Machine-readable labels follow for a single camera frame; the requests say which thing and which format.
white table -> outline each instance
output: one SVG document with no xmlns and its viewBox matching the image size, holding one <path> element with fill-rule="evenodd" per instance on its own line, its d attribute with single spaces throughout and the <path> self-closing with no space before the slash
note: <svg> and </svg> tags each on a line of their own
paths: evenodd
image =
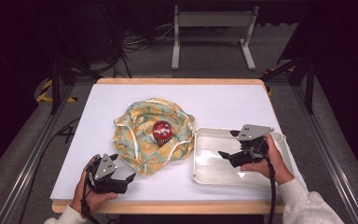
<svg viewBox="0 0 358 224">
<path fill-rule="evenodd" d="M 75 137 L 51 193 L 52 208 L 62 212 L 73 199 L 85 164 L 95 154 L 117 153 L 112 144 L 114 119 L 137 101 L 159 97 L 177 103 L 199 127 L 239 130 L 244 123 L 269 126 L 281 133 L 264 84 L 258 79 L 104 78 L 92 87 Z M 303 182 L 296 163 L 295 175 Z M 113 177 L 134 173 L 115 161 Z M 193 154 L 171 161 L 154 175 L 137 175 L 125 194 L 104 203 L 100 213 L 116 214 L 267 214 L 270 189 L 196 184 Z M 276 212 L 282 212 L 278 192 Z"/>
</svg>

metal rail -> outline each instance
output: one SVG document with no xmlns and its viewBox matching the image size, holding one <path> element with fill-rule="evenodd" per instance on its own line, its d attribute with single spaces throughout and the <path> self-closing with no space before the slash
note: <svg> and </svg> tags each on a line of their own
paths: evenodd
<svg viewBox="0 0 358 224">
<path fill-rule="evenodd" d="M 9 223 L 11 216 L 13 215 L 14 211 L 17 208 L 17 205 L 20 202 L 22 194 L 26 190 L 28 183 L 32 179 L 33 175 L 35 175 L 34 172 L 36 165 L 40 160 L 43 154 L 43 150 L 48 143 L 48 138 L 54 127 L 54 124 L 56 123 L 59 115 L 62 112 L 63 106 L 65 105 L 64 102 L 70 96 L 72 89 L 73 86 L 65 86 L 65 88 L 63 89 L 63 95 L 61 98 L 61 102 L 63 102 L 63 104 L 60 104 L 60 106 L 57 108 L 56 113 L 48 118 L 48 121 L 43 128 L 43 131 L 39 139 L 37 140 L 30 157 L 28 158 L 28 161 L 22 168 L 19 178 L 17 179 L 12 191 L 10 192 L 5 204 L 0 211 L 0 223 Z"/>
<path fill-rule="evenodd" d="M 338 193 L 341 195 L 342 201 L 347 207 L 353 223 L 358 223 L 358 202 L 355 199 L 351 185 L 345 176 L 345 173 L 342 171 L 336 156 L 332 152 L 330 146 L 327 144 L 318 121 L 308 112 L 308 109 L 304 104 L 304 93 L 301 91 L 299 86 L 293 86 L 292 90 L 296 99 L 299 101 L 301 110 L 305 114 L 307 121 L 318 141 L 319 151 L 322 155 L 322 158 L 324 159 L 328 171 L 330 172 L 330 175 L 333 178 L 334 183 L 336 184 Z"/>
</svg>

white tabletop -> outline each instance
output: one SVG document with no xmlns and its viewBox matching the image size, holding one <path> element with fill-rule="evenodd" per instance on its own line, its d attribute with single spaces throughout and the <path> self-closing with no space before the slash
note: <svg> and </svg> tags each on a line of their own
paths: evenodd
<svg viewBox="0 0 358 224">
<path fill-rule="evenodd" d="M 51 200 L 72 200 L 79 175 L 95 154 L 117 153 L 112 144 L 114 119 L 134 102 L 158 97 L 177 103 L 195 117 L 199 127 L 240 130 L 245 123 L 273 127 L 282 133 L 269 96 L 262 85 L 109 85 L 95 84 L 89 94 L 75 137 L 51 193 Z M 295 175 L 303 182 L 291 156 Z M 121 159 L 113 178 L 135 171 Z M 123 202 L 189 202 L 269 200 L 269 188 L 205 186 L 192 180 L 193 154 L 171 161 L 154 175 L 137 175 Z"/>
</svg>

white sleeve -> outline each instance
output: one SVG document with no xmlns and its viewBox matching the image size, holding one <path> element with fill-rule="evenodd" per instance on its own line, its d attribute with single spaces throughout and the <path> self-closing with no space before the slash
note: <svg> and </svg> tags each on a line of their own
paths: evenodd
<svg viewBox="0 0 358 224">
<path fill-rule="evenodd" d="M 284 201 L 283 223 L 344 223 L 318 192 L 308 192 L 297 178 L 278 186 Z"/>
<path fill-rule="evenodd" d="M 52 217 L 46 220 L 44 224 L 82 224 L 86 223 L 86 221 L 86 218 L 83 218 L 80 213 L 68 205 L 59 219 Z"/>
</svg>

white tray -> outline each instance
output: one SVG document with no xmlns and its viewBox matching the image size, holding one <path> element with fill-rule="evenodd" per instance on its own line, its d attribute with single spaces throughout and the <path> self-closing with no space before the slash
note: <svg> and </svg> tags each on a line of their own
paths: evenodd
<svg viewBox="0 0 358 224">
<path fill-rule="evenodd" d="M 221 158 L 218 151 L 229 154 L 241 151 L 241 143 L 231 135 L 230 130 L 199 128 L 195 136 L 193 180 L 198 184 L 270 186 L 269 180 L 260 173 L 242 172 L 240 167 L 233 168 L 228 160 Z M 271 133 L 271 136 L 293 174 L 286 137 L 280 133 Z"/>
</svg>

